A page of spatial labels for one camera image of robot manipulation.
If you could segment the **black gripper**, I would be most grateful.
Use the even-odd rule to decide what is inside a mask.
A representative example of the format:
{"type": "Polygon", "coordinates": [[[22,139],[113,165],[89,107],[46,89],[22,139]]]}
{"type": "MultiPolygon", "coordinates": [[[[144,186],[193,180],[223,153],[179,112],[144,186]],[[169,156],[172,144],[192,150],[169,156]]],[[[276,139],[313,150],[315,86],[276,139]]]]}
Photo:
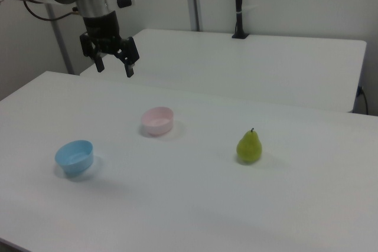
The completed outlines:
{"type": "Polygon", "coordinates": [[[83,55],[90,57],[101,73],[105,69],[101,54],[115,54],[123,63],[126,76],[132,77],[139,53],[132,37],[121,39],[116,12],[101,17],[84,17],[83,21],[86,27],[86,32],[80,36],[83,55]]]}

